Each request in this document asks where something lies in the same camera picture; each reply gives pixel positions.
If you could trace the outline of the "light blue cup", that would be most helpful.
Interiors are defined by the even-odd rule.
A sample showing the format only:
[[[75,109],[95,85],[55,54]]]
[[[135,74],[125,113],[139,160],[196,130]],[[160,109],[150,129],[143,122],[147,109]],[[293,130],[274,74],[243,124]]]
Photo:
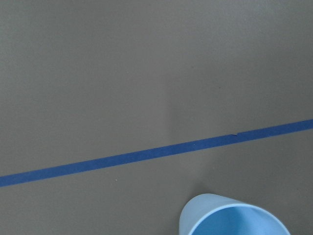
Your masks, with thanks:
[[[205,193],[193,197],[179,217],[180,235],[289,235],[272,213],[255,205]]]

